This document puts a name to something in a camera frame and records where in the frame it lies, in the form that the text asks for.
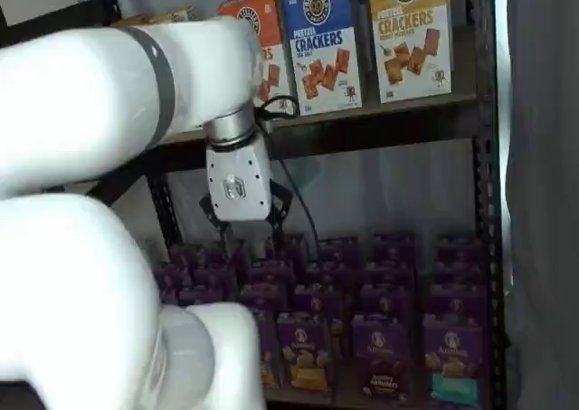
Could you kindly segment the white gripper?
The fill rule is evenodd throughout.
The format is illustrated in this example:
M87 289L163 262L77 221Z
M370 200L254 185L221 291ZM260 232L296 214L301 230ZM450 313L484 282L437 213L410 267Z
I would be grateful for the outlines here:
M244 241L236 239L229 222L266 221L271 226L269 247L280 258L285 245L283 223L293 193L271 180L271 163L261 134L237 148L206 150L209 194L199 201L207 221L219 234L223 258L236 266L247 264Z

